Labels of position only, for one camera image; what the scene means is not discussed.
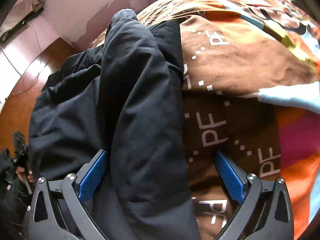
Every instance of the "black fabric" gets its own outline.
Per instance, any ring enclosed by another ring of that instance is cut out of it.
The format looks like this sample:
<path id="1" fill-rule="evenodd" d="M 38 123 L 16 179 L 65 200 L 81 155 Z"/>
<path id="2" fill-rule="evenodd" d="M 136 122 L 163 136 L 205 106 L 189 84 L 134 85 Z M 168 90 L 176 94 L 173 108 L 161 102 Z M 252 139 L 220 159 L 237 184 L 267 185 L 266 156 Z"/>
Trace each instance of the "black fabric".
<path id="1" fill-rule="evenodd" d="M 36 178 L 62 179 L 100 148 L 110 152 L 92 208 L 110 240 L 200 239 L 182 145 L 182 77 L 178 22 L 148 29 L 127 9 L 111 20 L 104 46 L 68 58 L 37 99 L 29 127 Z"/>

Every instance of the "bedsheet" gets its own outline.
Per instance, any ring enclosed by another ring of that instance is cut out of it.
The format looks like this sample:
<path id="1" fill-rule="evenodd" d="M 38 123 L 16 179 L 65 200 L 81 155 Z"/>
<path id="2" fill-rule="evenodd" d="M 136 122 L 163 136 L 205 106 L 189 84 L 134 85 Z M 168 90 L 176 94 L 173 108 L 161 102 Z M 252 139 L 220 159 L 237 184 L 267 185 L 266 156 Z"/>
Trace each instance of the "bedsheet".
<path id="1" fill-rule="evenodd" d="M 320 206 L 319 25 L 290 0 L 159 0 L 138 14 L 146 26 L 169 19 L 181 28 L 183 141 L 202 240 L 237 208 L 213 164 L 219 147 L 246 172 L 286 180 L 297 239 Z"/>

